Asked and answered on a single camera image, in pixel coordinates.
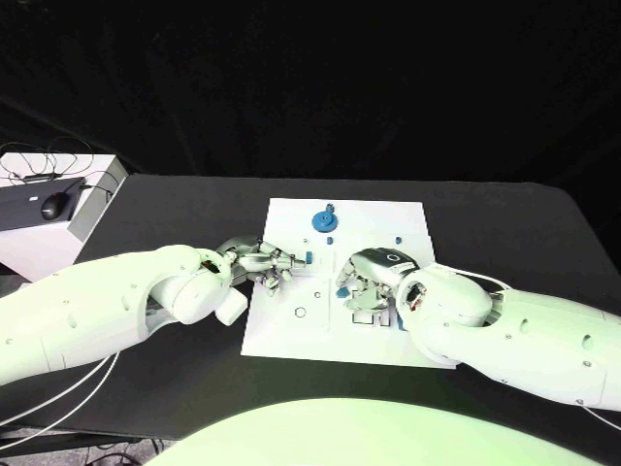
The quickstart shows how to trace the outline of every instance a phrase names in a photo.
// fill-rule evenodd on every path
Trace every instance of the white task board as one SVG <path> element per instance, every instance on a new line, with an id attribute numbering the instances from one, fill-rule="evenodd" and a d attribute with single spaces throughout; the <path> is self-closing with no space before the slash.
<path id="1" fill-rule="evenodd" d="M 335 206 L 339 225 L 330 233 L 314 230 L 312 219 Z M 336 278 L 358 251 L 394 248 L 425 267 L 434 261 L 422 204 L 319 199 L 271 199 L 264 240 L 313 263 L 293 271 L 275 295 L 255 285 L 242 354 L 323 361 L 441 366 L 412 344 L 391 309 L 378 315 L 353 313 L 336 296 Z"/>

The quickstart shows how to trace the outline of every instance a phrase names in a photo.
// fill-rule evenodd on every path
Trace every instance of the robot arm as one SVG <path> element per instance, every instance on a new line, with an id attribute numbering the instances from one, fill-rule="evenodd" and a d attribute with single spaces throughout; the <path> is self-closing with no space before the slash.
<path id="1" fill-rule="evenodd" d="M 499 383 L 559 403 L 621 411 L 621 317 L 552 296 L 489 293 L 440 264 L 392 273 L 388 255 L 353 255 L 337 285 L 362 283 L 349 309 L 394 298 L 415 346 L 437 362 L 469 364 Z"/>
<path id="2" fill-rule="evenodd" d="M 278 274 L 304 266 L 255 237 L 218 251 L 169 246 L 72 265 L 0 299 L 0 385 L 94 362 L 211 312 L 231 325 L 248 308 L 235 282 L 265 277 L 275 292 Z"/>

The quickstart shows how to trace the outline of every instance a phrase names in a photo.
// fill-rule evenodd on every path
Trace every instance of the laptop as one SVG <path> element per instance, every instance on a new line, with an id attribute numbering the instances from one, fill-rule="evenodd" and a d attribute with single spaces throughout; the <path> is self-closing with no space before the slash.
<path id="1" fill-rule="evenodd" d="M 84 177 L 2 187 L 0 231 L 71 220 L 82 185 Z M 55 192 L 65 192 L 71 200 L 62 214 L 54 220 L 46 220 L 42 217 L 41 206 Z"/>

